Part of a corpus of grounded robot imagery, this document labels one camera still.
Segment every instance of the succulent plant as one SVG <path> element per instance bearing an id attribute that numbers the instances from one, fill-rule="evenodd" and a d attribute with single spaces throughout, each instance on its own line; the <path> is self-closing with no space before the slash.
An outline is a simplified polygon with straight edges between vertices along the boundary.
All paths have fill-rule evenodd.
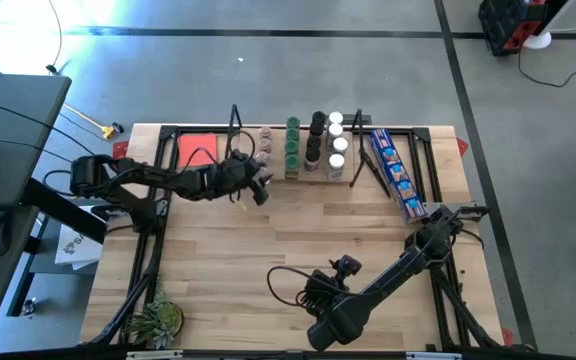
<path id="1" fill-rule="evenodd" d="M 135 344 L 151 342 L 155 349 L 166 349 L 181 330 L 184 315 L 181 308 L 166 300 L 166 293 L 159 279 L 153 302 L 146 305 L 143 313 L 133 315 L 126 332 L 135 335 Z"/>

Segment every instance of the concrete floor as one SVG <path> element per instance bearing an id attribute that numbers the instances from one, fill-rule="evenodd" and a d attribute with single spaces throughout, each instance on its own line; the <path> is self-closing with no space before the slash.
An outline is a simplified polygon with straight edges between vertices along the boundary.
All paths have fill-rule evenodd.
<path id="1" fill-rule="evenodd" d="M 440 31 L 432 0 L 55 3 L 64 30 Z M 479 31 L 478 0 L 444 3 L 452 31 Z M 556 27 L 576 27 L 576 3 Z M 0 0 L 0 71 L 45 74 L 59 42 L 55 30 L 47 3 Z M 482 40 L 455 40 L 455 47 L 537 345 L 542 352 L 576 355 L 576 78 L 564 89 L 546 88 L 518 73 L 516 57 L 493 58 Z M 522 59 L 535 77 L 563 81 L 576 70 L 576 40 L 524 51 Z M 248 123 L 362 107 L 376 124 L 453 125 L 469 140 L 441 38 L 66 35 L 57 67 L 73 79 L 70 105 L 128 131 L 137 122 L 223 123 L 237 103 Z M 57 126 L 93 151 L 111 151 L 110 144 L 61 118 Z M 55 134 L 47 148 L 69 158 L 83 154 Z M 483 199 L 471 151 L 464 164 L 473 198 Z M 44 155 L 35 176 L 65 165 Z M 67 186 L 66 179 L 54 183 Z M 501 323 L 517 338 L 490 225 L 482 224 L 481 232 Z M 0 339 L 15 331 L 26 336 L 7 336 L 0 349 L 74 344 L 90 284 L 73 279 L 37 279 L 31 295 L 55 288 L 66 295 L 51 296 L 57 305 L 33 321 L 0 316 Z M 40 333 L 49 323 L 61 325 Z"/>

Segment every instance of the snack box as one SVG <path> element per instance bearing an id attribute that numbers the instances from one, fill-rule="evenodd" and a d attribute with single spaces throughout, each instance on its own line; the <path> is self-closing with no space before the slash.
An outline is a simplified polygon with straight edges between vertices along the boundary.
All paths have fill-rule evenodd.
<path id="1" fill-rule="evenodd" d="M 388 130 L 371 131 L 370 145 L 379 162 L 381 174 L 388 183 L 390 194 L 399 200 L 404 222 L 408 224 L 426 217 L 426 210 L 424 210 L 421 198 L 417 195 L 415 186 L 410 181 Z"/>

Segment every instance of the wooden tabletop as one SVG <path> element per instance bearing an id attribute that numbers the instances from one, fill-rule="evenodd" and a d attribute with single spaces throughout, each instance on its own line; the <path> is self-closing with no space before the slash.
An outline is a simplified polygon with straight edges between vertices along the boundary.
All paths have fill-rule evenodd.
<path id="1" fill-rule="evenodd" d="M 152 164 L 160 126 L 135 124 L 128 156 Z M 444 201 L 470 201 L 453 127 L 429 128 Z M 220 153 L 224 137 L 219 136 Z M 412 176 L 407 141 L 393 139 Z M 420 150 L 420 161 L 426 164 L 423 154 Z M 427 176 L 425 166 L 422 170 Z M 144 186 L 127 188 L 146 196 Z M 250 191 L 242 193 L 247 211 L 227 197 L 193 203 L 173 196 L 160 277 L 171 301 L 186 314 L 175 348 L 311 350 L 306 330 L 315 318 L 271 296 L 266 285 L 268 269 L 285 264 L 308 273 L 320 268 L 330 274 L 328 260 L 348 254 L 363 264 L 359 274 L 347 281 L 351 291 L 360 291 L 399 257 L 404 239 L 414 230 L 404 225 L 398 206 L 384 196 L 368 169 L 352 189 L 347 184 L 301 182 L 271 182 L 267 189 L 270 199 L 261 207 L 255 205 Z M 121 221 L 109 227 L 125 224 Z M 477 231 L 474 225 L 466 225 Z M 121 230 L 106 238 L 82 341 L 97 335 L 125 300 L 137 237 Z M 454 254 L 464 300 L 490 336 L 502 342 L 481 245 L 462 234 Z M 294 299 L 306 283 L 305 278 L 282 271 L 273 273 L 271 279 L 286 299 Z M 451 334 L 457 341 L 454 312 L 445 302 Z M 372 312 L 359 339 L 331 349 L 422 350 L 429 343 L 439 346 L 440 341 L 430 275 L 422 272 Z"/>

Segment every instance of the red object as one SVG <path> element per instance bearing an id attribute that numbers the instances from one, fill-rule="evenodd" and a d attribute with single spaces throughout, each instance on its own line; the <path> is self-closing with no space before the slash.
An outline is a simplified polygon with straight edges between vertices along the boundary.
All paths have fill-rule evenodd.
<path id="1" fill-rule="evenodd" d="M 532 0 L 532 2 L 528 5 L 531 6 L 545 6 L 546 0 Z M 516 28 L 515 32 L 512 33 L 512 36 L 506 41 L 504 45 L 504 50 L 510 51 L 519 51 L 521 47 L 524 45 L 524 42 L 530 35 L 532 35 L 535 30 L 539 27 L 541 21 L 522 21 Z"/>
<path id="2" fill-rule="evenodd" d="M 459 148 L 459 156 L 464 157 L 464 154 L 466 153 L 466 151 L 468 151 L 468 147 L 470 145 L 468 145 L 467 142 L 461 140 L 460 138 L 457 138 L 457 147 Z"/>
<path id="3" fill-rule="evenodd" d="M 210 155 L 217 159 L 217 135 L 215 134 L 202 134 L 202 135 L 181 135 L 177 140 L 179 144 L 179 165 L 180 166 L 200 166 L 212 164 L 206 151 L 198 150 L 198 148 L 206 149 Z"/>
<path id="4" fill-rule="evenodd" d="M 123 159 L 128 152 L 128 141 L 118 141 L 112 144 L 113 159 Z"/>
<path id="5" fill-rule="evenodd" d="M 501 328 L 501 335 L 504 337 L 504 345 L 512 345 L 512 331 L 506 328 Z"/>

